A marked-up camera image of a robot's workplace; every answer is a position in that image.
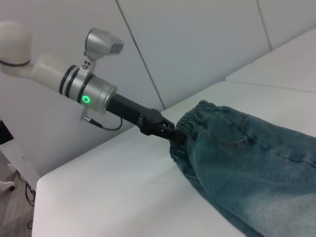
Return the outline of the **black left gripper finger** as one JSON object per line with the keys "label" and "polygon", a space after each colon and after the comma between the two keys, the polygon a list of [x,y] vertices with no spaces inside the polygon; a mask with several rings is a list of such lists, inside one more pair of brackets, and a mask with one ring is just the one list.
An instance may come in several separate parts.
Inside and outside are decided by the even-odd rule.
{"label": "black left gripper finger", "polygon": [[162,131],[158,134],[158,137],[169,140],[178,145],[183,145],[186,140],[187,136],[180,130],[173,130],[173,131]]}
{"label": "black left gripper finger", "polygon": [[160,129],[166,134],[166,135],[185,135],[183,131],[176,129],[175,125],[171,122],[165,122],[160,126]]}

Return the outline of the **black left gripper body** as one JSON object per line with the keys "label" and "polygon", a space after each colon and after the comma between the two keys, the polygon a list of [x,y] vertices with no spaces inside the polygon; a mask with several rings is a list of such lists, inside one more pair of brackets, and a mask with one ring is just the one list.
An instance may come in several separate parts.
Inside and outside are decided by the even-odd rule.
{"label": "black left gripper body", "polygon": [[157,136],[162,132],[160,126],[163,123],[171,123],[160,111],[141,106],[119,94],[109,99],[106,111],[136,125],[147,136]]}

